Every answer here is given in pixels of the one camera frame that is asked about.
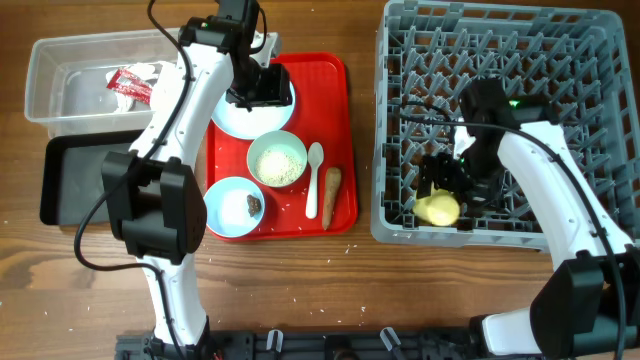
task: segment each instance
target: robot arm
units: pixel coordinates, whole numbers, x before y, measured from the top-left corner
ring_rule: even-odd
[[[637,249],[602,207],[573,161],[557,116],[546,100],[509,102],[499,80],[476,80],[463,91],[465,122],[498,124],[525,132],[557,153],[575,176],[615,254],[627,304],[626,347],[637,347],[636,312],[640,269]],[[491,315],[481,322],[486,349],[494,355],[543,354],[550,358],[616,349],[618,297],[601,239],[576,187],[556,161],[524,137],[493,129],[468,128],[475,137],[462,152],[466,174],[486,184],[509,170],[527,196],[547,238],[555,273],[530,308]]]
[[[156,313],[151,347],[162,358],[179,358],[173,346],[165,346],[173,341],[164,306],[183,352],[195,352],[194,359],[211,358],[208,319],[200,303],[193,255],[206,223],[193,167],[211,114],[225,93],[227,102],[247,111],[292,101],[287,71],[270,64],[281,42],[278,34],[255,31],[259,13],[264,16],[255,0],[221,0],[217,16],[189,20],[180,30],[179,42],[192,64],[191,78],[185,78],[180,56],[175,68],[165,66],[152,95],[152,102],[160,104],[152,121],[129,154],[110,153],[103,164],[103,181],[109,188],[156,141],[162,141],[140,175],[107,200],[114,236],[126,243],[127,252],[138,262],[164,274],[156,279],[153,271],[144,269]],[[165,138],[159,139],[184,81],[192,82],[185,101]],[[158,281],[164,282],[165,299]]]

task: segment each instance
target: gray dish rack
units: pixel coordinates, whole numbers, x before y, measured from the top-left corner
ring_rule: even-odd
[[[509,96],[543,94],[572,155],[610,215],[640,237],[640,123],[620,17],[610,11],[395,0],[376,38],[376,139],[371,232],[380,242],[499,245],[548,251],[516,181],[506,174],[500,211],[451,227],[411,212],[425,154],[451,152],[447,127],[400,120],[423,101],[460,116],[475,77],[498,77]]]

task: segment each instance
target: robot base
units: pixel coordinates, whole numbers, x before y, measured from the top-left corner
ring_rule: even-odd
[[[477,333],[468,328],[432,328],[422,332],[398,332],[401,343],[387,350],[380,333],[285,333],[272,330],[269,334],[252,332],[205,332],[202,349],[193,348],[188,360],[466,360],[512,359],[542,360],[541,356],[495,357],[483,354]],[[143,336],[120,336],[116,345],[116,360],[173,360],[173,346],[163,344],[167,356],[149,352],[153,333]]]

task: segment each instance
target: wood grain surface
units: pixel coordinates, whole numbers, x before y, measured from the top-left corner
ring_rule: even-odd
[[[638,83],[637,0],[501,2],[618,12]],[[329,51],[348,67],[360,215],[342,236],[226,244],[207,235],[196,261],[212,328],[418,329],[464,325],[474,315],[528,306],[552,273],[548,255],[505,248],[391,246],[370,234],[374,44],[384,2],[272,0],[261,5],[269,29],[283,37],[284,52]],[[23,115],[27,66],[36,40],[149,29],[145,7],[144,0],[5,0],[0,5],[2,359],[112,359],[116,335],[153,327],[142,272],[83,268],[73,256],[75,228],[40,223],[48,138],[44,128]],[[209,0],[160,0],[154,13],[164,26],[176,27],[215,10]],[[202,161],[197,175],[203,184]],[[105,226],[90,228],[84,252],[102,264],[133,260]]]

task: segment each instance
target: plastic bin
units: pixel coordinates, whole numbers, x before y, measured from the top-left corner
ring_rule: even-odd
[[[177,36],[178,29],[169,32]],[[42,39],[33,45],[25,93],[25,117],[49,136],[143,129],[153,112],[136,102],[114,113],[115,94],[106,74],[118,67],[167,61],[178,52],[157,30]]]

